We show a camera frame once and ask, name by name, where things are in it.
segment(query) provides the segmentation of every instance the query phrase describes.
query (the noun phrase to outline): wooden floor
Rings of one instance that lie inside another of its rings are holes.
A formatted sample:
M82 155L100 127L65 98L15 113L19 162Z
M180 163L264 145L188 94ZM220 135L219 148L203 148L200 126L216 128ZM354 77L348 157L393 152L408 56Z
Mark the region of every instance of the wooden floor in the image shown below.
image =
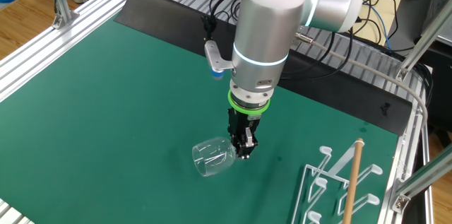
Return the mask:
M68 0L70 9L78 6ZM17 0L0 10L0 59L48 28L54 20L52 0ZM439 140L430 138L430 156L441 150ZM433 184L436 224L452 223L452 172Z
M429 137L430 159L443 150L436 135ZM452 223L452 171L433 183L433 211L436 224Z
M78 4L68 0L69 8ZM0 59L50 27L55 17L52 0L16 0L0 10Z

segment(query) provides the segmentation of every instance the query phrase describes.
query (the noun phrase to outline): silver bracket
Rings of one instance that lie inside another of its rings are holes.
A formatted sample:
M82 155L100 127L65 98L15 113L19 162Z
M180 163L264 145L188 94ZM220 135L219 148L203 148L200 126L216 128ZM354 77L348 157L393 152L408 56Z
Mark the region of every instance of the silver bracket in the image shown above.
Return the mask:
M55 20L52 27L55 29L62 28L69 21L73 20L78 16L77 13L69 10L69 5L67 0L54 0L55 5Z
M394 182L394 187L397 188L399 187L403 182L400 179L397 179ZM396 213L402 214L403 211L405 210L405 207L408 205L408 202L411 200L410 197L405 196L403 194L399 194L396 195L397 198L394 201L393 204L393 211L395 211Z
M253 134L251 133L251 130L249 128L245 129L245 135L246 135L246 147L253 147Z
M232 61L224 60L220 55L217 43L213 40L208 40L204 44L204 52L206 53L207 62L212 70L215 72L223 72L225 69L233 69Z

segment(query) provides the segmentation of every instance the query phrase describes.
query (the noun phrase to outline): black panel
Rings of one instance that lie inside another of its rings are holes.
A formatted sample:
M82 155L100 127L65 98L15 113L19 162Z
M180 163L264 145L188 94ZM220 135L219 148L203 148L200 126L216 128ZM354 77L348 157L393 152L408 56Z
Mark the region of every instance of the black panel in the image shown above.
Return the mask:
M127 0L115 21L204 56L202 15L172 0ZM234 34L234 25L218 21L213 39L224 59L232 55ZM291 50L285 69L291 71L313 63L313 59ZM307 76L332 70L319 64ZM398 135L404 132L412 108L411 102L343 72L315 81L281 81L279 86Z

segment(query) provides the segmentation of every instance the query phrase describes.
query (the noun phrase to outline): aluminum frame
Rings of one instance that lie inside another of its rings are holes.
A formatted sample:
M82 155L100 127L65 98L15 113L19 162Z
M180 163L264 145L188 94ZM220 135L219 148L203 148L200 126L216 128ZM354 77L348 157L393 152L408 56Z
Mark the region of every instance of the aluminum frame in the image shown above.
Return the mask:
M66 26L61 27L59 30L47 28L37 37L17 49L14 53L2 59L0 61L0 102L27 83L33 76L45 69L54 60L58 59L64 52L72 48L72 46L77 44L85 36L102 25L106 20L119 12L125 1L126 0L89 0L75 10L75 12L80 14L79 17L68 23ZM208 10L207 1L209 0L174 1L204 13ZM218 9L223 10L227 6L230 6L230 3L231 2L226 2L224 6L220 6ZM222 20L226 20L226 18L227 17L224 15L220 16L220 19ZM313 38L313 40L324 43L325 45L328 43L328 38L330 36L329 32L314 28L301 27L299 32L306 34ZM347 46L348 39L339 35L336 37L333 51L345 54ZM318 59L321 55L320 49L306 43L295 42L292 48L315 59ZM354 42L354 49L350 58L366 64L367 66L371 66L389 76L395 76L397 68L400 66L399 61L356 41ZM335 57L327 57L323 62L336 68L340 63L340 60ZM347 64L343 68L343 72L412 102L412 114L408 121L407 128L405 133L398 138L393 164L388 176L388 184L386 186L384 198L381 202L381 211L378 219L378 224L401 223L402 216L391 210L389 202L395 196L393 184L396 179L407 179L412 174L417 142L421 132L422 114L420 112L419 104L404 90L368 71L363 71L351 64ZM422 80L414 71L407 74L404 84L413 89L423 100L425 100L425 88L422 85ZM428 204L426 204L428 205L428 209L426 210L428 211L427 216L430 216L427 218L431 218L431 192L430 197L427 197L426 201L428 201Z

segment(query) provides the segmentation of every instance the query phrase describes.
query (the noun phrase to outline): metal bar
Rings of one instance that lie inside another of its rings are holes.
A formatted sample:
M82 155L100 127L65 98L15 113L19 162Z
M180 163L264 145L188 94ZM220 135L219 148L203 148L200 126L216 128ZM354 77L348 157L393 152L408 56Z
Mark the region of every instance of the metal bar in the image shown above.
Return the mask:
M393 205L393 210L402 213L412 197L422 192L450 170L452 170L452 145L449 145L410 178L399 184L395 193L397 199Z
M3 216L6 214L6 212L9 211L9 209L11 209L11 206L10 206L10 205L8 205L7 207L5 207L5 209L3 209L2 212L0 212L0 218L3 217Z
M448 23L452 21L452 0L449 0L447 4L439 12L438 16L430 23L429 27L425 30L419 42L415 45L415 48L407 56L405 61L400 65L396 78L403 81L408 75L408 72L419 61L422 55L427 51L430 45L435 41L436 37L441 34Z
M55 20L52 27L59 29L65 26L70 20L78 16L77 13L69 10L69 5L67 0L54 0L55 4Z
M429 133L427 131L427 126L425 126L422 131L422 155L423 164L426 165L430 161L429 156ZM424 193L425 196L425 224L434 224L433 219L433 199L432 199L432 187L430 186Z

